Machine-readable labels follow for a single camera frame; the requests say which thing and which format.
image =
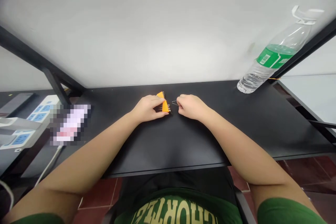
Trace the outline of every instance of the red tile floor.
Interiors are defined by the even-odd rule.
[[[278,161],[278,164],[302,187],[328,224],[336,224],[336,165],[328,156]],[[233,182],[245,195],[254,214],[248,183],[229,167]],[[73,224],[100,224],[106,212],[118,198],[122,178],[109,178],[99,182],[88,192],[80,205]]]

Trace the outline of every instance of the person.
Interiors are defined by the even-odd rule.
[[[5,223],[71,223],[81,198],[102,177],[132,131],[167,114],[153,109],[163,101],[143,97],[24,196],[5,216]],[[181,94],[177,103],[180,115],[200,121],[212,132],[250,184],[259,224],[325,223],[298,184],[242,131],[197,96]],[[211,169],[163,173],[149,179],[134,176],[124,182],[111,209],[117,213],[112,223],[242,223],[227,168],[215,173]]]

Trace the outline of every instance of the forearm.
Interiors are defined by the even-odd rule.
[[[266,151],[215,111],[210,110],[201,122],[212,132],[232,166],[248,183],[273,185],[292,182]]]
[[[137,125],[126,114],[72,154],[38,186],[83,195],[101,178]]]

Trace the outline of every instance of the power strip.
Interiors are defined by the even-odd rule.
[[[47,96],[36,109],[27,117],[27,120],[41,123],[37,130],[15,131],[12,135],[16,137],[7,145],[2,145],[2,149],[15,149],[20,152],[25,148],[32,147],[50,123],[50,118],[57,113],[57,106],[61,104],[57,95]]]

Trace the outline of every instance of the hand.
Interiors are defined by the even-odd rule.
[[[138,123],[151,121],[168,115],[167,112],[155,112],[153,108],[163,103],[165,99],[158,96],[147,95],[142,97],[130,114]]]
[[[176,99],[178,104],[178,112],[190,119],[200,121],[209,111],[209,108],[200,98],[195,95],[181,94]]]

